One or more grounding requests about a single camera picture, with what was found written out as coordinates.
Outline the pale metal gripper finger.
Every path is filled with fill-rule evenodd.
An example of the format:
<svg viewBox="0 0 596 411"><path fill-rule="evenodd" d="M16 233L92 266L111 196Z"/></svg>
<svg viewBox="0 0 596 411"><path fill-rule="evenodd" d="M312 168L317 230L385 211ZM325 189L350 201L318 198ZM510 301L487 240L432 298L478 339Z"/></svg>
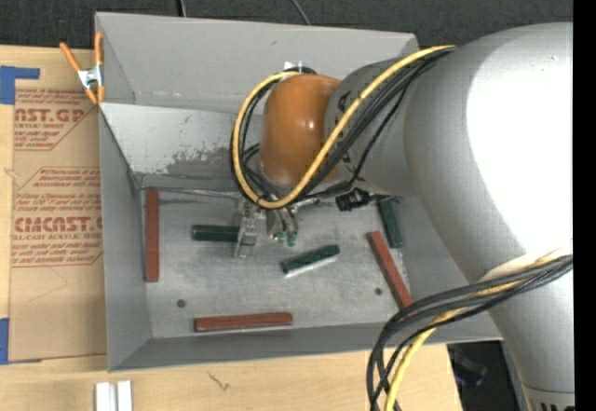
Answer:
<svg viewBox="0 0 596 411"><path fill-rule="evenodd" d="M257 230L258 207L249 200L244 200L239 205L239 232L255 233Z"/></svg>
<svg viewBox="0 0 596 411"><path fill-rule="evenodd" d="M237 243L234 247L234 258L246 258L250 256L257 243L258 235L256 232L244 231L238 235Z"/></svg>

